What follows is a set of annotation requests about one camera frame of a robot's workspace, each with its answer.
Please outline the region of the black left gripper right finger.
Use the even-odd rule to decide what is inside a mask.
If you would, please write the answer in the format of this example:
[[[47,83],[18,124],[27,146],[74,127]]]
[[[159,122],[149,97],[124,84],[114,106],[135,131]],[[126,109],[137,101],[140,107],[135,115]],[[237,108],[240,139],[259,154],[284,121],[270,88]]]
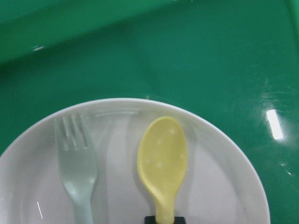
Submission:
[[[184,217],[175,217],[174,224],[185,224],[185,218]]]

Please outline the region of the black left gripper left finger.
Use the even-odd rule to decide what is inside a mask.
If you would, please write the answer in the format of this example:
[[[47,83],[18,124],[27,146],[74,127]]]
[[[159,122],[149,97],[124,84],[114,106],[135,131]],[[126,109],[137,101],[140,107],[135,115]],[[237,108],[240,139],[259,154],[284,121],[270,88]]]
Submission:
[[[146,216],[144,218],[144,224],[157,224],[155,216]]]

